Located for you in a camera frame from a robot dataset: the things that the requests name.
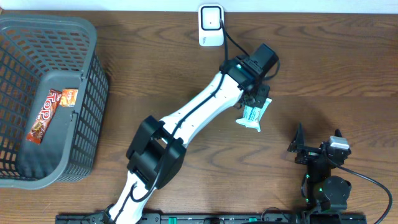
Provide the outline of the red chocolate bar wrapper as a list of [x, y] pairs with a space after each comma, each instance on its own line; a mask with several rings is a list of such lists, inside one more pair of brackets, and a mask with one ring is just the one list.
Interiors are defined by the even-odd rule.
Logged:
[[48, 129], [48, 126], [59, 106], [62, 92], [50, 89], [44, 101], [43, 107], [40, 109], [26, 139], [28, 141], [40, 144]]

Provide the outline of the small orange box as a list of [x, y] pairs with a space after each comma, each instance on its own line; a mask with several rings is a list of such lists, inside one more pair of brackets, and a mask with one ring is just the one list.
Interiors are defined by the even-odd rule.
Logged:
[[74, 107], [77, 99], [78, 89], [64, 89], [60, 100], [62, 107]]

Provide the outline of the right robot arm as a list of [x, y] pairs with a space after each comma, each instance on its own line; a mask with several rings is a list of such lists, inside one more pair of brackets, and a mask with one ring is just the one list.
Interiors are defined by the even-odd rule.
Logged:
[[340, 130], [337, 129], [319, 147], [311, 147], [305, 144], [300, 124], [287, 150], [296, 153], [295, 163], [307, 167], [300, 191], [306, 198], [308, 208], [318, 213], [346, 210], [351, 183], [331, 174], [331, 170], [343, 165], [351, 154], [348, 141], [342, 137]]

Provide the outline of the light blue wipes pack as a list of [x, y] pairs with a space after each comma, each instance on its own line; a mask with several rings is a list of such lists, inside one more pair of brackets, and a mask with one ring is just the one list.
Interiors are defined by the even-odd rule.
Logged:
[[237, 119], [236, 123], [243, 125], [246, 128], [253, 128], [256, 129], [258, 132], [261, 132], [260, 121], [271, 102], [272, 100], [270, 98], [267, 98], [262, 108], [246, 105], [243, 110], [243, 117]]

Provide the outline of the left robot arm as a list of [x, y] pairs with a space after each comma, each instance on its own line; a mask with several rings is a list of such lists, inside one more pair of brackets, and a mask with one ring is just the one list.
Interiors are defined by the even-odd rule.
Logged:
[[149, 197], [167, 185], [179, 172], [187, 146], [224, 110], [241, 104], [237, 123], [261, 129], [260, 120], [271, 103], [272, 68], [279, 68], [277, 54], [261, 44], [251, 54], [223, 62], [211, 83], [176, 112], [156, 120], [148, 116], [138, 127], [126, 157], [127, 181], [119, 200], [104, 212], [105, 223], [137, 223]]

